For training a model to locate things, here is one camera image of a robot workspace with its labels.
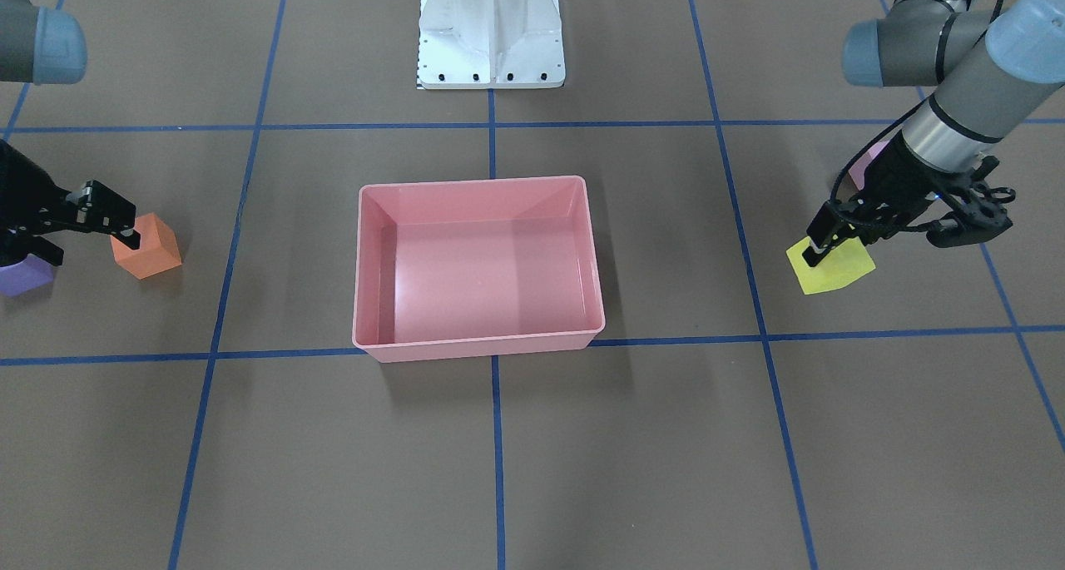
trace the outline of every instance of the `white base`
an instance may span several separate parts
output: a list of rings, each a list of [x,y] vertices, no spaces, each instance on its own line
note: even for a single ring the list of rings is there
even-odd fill
[[[558,0],[555,10],[559,10]],[[562,35],[526,34],[499,55],[491,77],[487,51],[465,48],[453,35],[422,32],[417,48],[419,89],[542,89],[566,83]]]

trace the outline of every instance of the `blue cap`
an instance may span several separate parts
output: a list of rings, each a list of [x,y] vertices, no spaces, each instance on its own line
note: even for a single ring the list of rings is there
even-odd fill
[[[42,7],[33,50],[33,83],[78,83],[87,65],[85,34],[78,20],[62,10]]]
[[[876,21],[855,25],[843,42],[843,77],[851,85],[884,87]]]
[[[1018,0],[987,30],[987,53],[1030,83],[1065,82],[1065,0]]]

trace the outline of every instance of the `pink plastic container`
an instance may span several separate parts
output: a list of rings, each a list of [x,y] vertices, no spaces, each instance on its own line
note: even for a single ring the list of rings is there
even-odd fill
[[[381,362],[580,349],[605,314],[579,177],[367,185],[353,341]]]

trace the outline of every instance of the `colored block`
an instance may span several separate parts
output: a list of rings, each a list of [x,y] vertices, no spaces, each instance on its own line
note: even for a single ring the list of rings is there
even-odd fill
[[[145,279],[181,266],[181,253],[174,231],[155,214],[138,216],[133,225],[141,233],[141,248],[132,250],[121,241],[111,238],[115,262],[137,279]]]
[[[809,245],[808,239],[788,248],[791,270],[799,278],[803,294],[831,292],[846,288],[876,270],[862,241],[847,240],[815,267],[809,267],[802,253]]]
[[[55,278],[55,267],[32,254],[18,264],[0,266],[0,293],[7,297],[47,286]]]
[[[863,190],[865,188],[865,169],[867,165],[869,165],[869,163],[871,163],[871,161],[879,156],[880,151],[884,149],[884,146],[887,146],[887,142],[881,142],[880,144],[872,146],[872,148],[869,148],[869,151],[863,153],[862,158],[859,158],[858,161],[852,165],[850,172],[851,180],[854,180],[854,186],[858,190]]]

